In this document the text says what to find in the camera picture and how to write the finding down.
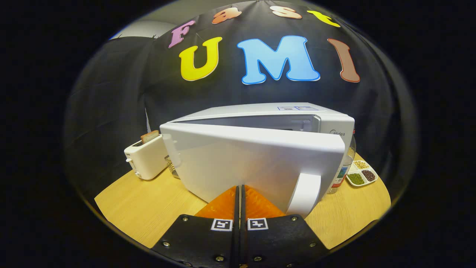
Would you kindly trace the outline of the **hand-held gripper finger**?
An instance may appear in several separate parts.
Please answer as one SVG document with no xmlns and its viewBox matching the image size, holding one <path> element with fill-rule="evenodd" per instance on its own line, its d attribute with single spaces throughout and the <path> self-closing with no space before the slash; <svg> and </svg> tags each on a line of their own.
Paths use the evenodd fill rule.
<svg viewBox="0 0 476 268">
<path fill-rule="evenodd" d="M 330 250 L 300 215 L 247 217 L 245 186 L 240 187 L 240 267 L 306 268 Z"/>
<path fill-rule="evenodd" d="M 151 248 L 184 268 L 239 266 L 240 188 L 233 188 L 232 219 L 182 214 Z"/>
</svg>

